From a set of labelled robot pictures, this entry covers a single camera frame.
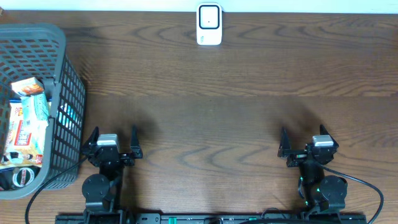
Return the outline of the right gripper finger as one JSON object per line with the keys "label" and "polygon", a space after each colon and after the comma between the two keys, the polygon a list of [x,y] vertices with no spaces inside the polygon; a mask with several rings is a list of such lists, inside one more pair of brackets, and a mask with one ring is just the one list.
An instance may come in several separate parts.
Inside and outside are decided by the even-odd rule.
{"label": "right gripper finger", "polygon": [[289,137],[287,131],[284,127],[281,129],[281,138],[277,156],[287,157],[291,154],[292,147],[290,145]]}
{"label": "right gripper finger", "polygon": [[320,134],[324,136],[329,136],[329,138],[333,141],[333,147],[338,148],[338,143],[335,141],[332,135],[327,131],[326,127],[323,124],[320,125]]}

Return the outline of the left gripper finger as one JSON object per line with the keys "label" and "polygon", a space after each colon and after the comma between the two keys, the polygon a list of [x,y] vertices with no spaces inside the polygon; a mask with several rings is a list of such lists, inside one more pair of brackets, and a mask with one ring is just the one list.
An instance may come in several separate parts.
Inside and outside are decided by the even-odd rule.
{"label": "left gripper finger", "polygon": [[88,155],[90,151],[96,146],[97,140],[99,138],[99,127],[95,127],[89,138],[81,147],[81,153],[83,155]]}
{"label": "left gripper finger", "polygon": [[132,127],[130,149],[131,149],[133,158],[135,158],[135,159],[143,158],[143,151],[142,151],[141,145],[138,140],[137,128],[135,125]]}

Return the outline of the teal small carton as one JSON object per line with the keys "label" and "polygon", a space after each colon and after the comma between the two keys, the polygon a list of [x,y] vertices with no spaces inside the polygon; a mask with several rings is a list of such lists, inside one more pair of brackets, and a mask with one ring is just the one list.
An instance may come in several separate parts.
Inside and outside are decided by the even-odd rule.
{"label": "teal small carton", "polygon": [[73,129],[75,127],[76,113],[68,103],[64,103],[60,106],[60,111],[57,112],[57,118],[67,129]]}

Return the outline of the mint green pack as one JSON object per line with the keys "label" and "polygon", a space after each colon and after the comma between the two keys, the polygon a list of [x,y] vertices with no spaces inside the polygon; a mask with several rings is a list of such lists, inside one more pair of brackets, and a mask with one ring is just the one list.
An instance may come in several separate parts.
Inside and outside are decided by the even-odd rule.
{"label": "mint green pack", "polygon": [[24,121],[47,121],[49,118],[49,104],[45,93],[22,96],[22,114]]}

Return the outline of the yellow snack bag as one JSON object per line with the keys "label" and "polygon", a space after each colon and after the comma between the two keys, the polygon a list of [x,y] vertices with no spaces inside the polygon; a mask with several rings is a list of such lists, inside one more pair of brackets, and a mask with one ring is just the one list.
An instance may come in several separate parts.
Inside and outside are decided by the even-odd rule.
{"label": "yellow snack bag", "polygon": [[46,129],[45,121],[25,121],[22,103],[11,102],[5,152],[1,156],[1,170],[27,166],[42,167]]}

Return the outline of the round tape roll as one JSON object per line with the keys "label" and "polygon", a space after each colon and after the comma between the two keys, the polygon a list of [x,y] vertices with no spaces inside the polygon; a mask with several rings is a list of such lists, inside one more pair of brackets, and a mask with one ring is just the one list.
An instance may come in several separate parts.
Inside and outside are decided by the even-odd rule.
{"label": "round tape roll", "polygon": [[20,168],[12,176],[12,184],[16,188],[22,188],[29,185],[36,178],[35,171],[29,167]]}

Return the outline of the orange small carton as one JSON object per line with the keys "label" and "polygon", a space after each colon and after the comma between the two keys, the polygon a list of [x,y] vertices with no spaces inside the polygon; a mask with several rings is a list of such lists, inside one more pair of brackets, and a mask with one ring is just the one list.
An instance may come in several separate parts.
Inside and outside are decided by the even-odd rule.
{"label": "orange small carton", "polygon": [[19,96],[30,96],[44,92],[43,84],[35,77],[13,82],[11,89]]}

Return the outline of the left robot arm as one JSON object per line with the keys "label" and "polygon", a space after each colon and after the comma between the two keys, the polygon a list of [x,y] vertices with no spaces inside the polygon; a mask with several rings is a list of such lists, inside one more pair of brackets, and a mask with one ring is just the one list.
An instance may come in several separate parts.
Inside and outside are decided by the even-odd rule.
{"label": "left robot arm", "polygon": [[135,223],[134,215],[121,206],[124,168],[133,166],[136,159],[143,158],[137,137],[137,128],[132,127],[128,152],[119,151],[117,134],[100,134],[95,128],[82,147],[88,162],[99,169],[97,174],[86,178],[82,185],[85,197],[84,223]]}

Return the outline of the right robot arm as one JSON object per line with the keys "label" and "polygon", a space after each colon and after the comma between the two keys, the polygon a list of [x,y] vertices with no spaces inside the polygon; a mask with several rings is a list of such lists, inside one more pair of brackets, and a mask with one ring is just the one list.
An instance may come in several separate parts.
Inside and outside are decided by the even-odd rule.
{"label": "right robot arm", "polygon": [[324,125],[320,125],[320,134],[313,136],[303,149],[293,149],[286,129],[281,130],[277,156],[286,159],[287,167],[299,168],[298,193],[307,206],[300,214],[304,220],[318,215],[337,215],[345,208],[347,181],[335,175],[325,175],[323,168],[334,159],[338,148],[339,144]]}

